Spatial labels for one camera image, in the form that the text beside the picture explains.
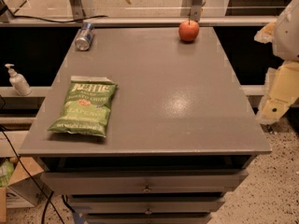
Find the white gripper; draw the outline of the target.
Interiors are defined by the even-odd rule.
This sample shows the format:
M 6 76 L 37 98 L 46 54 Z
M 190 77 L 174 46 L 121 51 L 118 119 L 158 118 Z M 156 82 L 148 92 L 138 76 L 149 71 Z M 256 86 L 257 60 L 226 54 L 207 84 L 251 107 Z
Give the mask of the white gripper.
M 267 23 L 254 36 L 263 44 L 273 40 L 276 23 Z M 269 68 L 264 83 L 265 97 L 262 98 L 257 121 L 262 125 L 278 122 L 299 98 L 299 62 L 285 61 L 278 69 Z

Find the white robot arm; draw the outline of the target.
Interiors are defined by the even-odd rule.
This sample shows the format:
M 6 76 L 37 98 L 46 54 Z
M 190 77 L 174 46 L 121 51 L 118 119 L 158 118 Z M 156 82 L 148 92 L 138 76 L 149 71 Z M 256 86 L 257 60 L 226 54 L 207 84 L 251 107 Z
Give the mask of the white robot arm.
M 279 121 L 299 98 L 299 0 L 291 0 L 276 21 L 254 36 L 260 43 L 272 43 L 275 56 L 283 60 L 269 68 L 256 119 L 263 125 Z

